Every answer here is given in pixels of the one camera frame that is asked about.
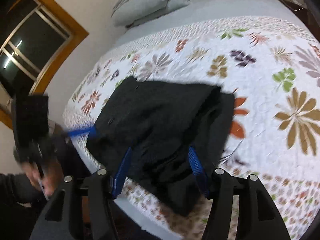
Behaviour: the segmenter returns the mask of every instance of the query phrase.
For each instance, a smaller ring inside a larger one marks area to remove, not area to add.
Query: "white floral blanket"
[[[292,239],[320,207],[320,51],[307,31],[272,17],[235,17],[169,29],[106,53],[70,99],[65,124],[94,123],[127,76],[139,80],[205,82],[236,93],[234,120],[221,167],[234,176],[259,176]],[[86,136],[76,140],[83,154]],[[201,239],[211,201],[188,217],[174,214],[127,179],[123,193],[161,227]],[[238,199],[229,238],[235,238]]]

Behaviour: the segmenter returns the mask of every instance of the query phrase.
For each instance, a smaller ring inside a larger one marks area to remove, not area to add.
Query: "bed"
[[[220,167],[256,174],[274,200],[291,239],[299,239],[320,208],[320,44],[278,0],[192,0],[190,5],[129,29],[79,84],[65,125],[95,122],[127,76],[205,82],[235,93],[230,135]],[[159,67],[159,57],[170,63]],[[73,144],[91,172],[101,166]],[[228,239],[235,238],[237,206]],[[201,239],[212,201],[202,198],[182,217],[128,179],[116,203],[161,239]]]

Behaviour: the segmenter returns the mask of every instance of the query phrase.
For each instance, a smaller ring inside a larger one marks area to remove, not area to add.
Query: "dark sleeve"
[[[0,174],[0,202],[8,205],[30,203],[41,197],[25,174]]]

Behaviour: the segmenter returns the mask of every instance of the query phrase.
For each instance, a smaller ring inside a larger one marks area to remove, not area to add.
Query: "silver screw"
[[[222,175],[224,173],[224,170],[223,169],[216,169],[216,173],[219,174],[219,175]]]
[[[100,175],[100,176],[105,175],[106,173],[107,173],[107,171],[105,169],[98,170],[98,175]]]
[[[257,181],[257,180],[258,180],[258,177],[257,177],[256,175],[254,175],[254,174],[251,174],[251,175],[249,176],[249,178],[250,178],[252,181]]]
[[[65,176],[64,177],[64,182],[70,182],[72,181],[72,176]]]

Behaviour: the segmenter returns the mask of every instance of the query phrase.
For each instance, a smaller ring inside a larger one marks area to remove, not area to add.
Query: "wooden window frame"
[[[21,0],[17,0],[10,8],[12,9]],[[72,51],[89,35],[89,33],[76,22],[60,5],[54,0],[38,0],[44,7],[46,7],[60,22],[68,28],[72,33],[69,42],[61,48],[58,55],[53,58],[47,69],[42,73],[39,81],[35,83],[31,94],[43,94],[52,80],[55,73],[61,67],[63,62],[69,57]],[[11,116],[7,111],[0,108],[0,121],[12,129]]]

